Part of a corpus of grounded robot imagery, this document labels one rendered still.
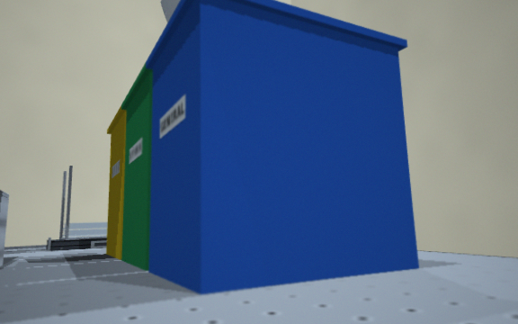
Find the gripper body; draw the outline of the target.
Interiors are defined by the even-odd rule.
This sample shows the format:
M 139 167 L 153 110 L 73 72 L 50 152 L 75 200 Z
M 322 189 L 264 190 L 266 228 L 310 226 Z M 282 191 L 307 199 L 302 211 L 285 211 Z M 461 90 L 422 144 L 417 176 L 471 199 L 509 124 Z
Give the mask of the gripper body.
M 160 3 L 162 5 L 162 9 L 167 22 L 169 22 L 179 2 L 180 0 L 161 0 Z

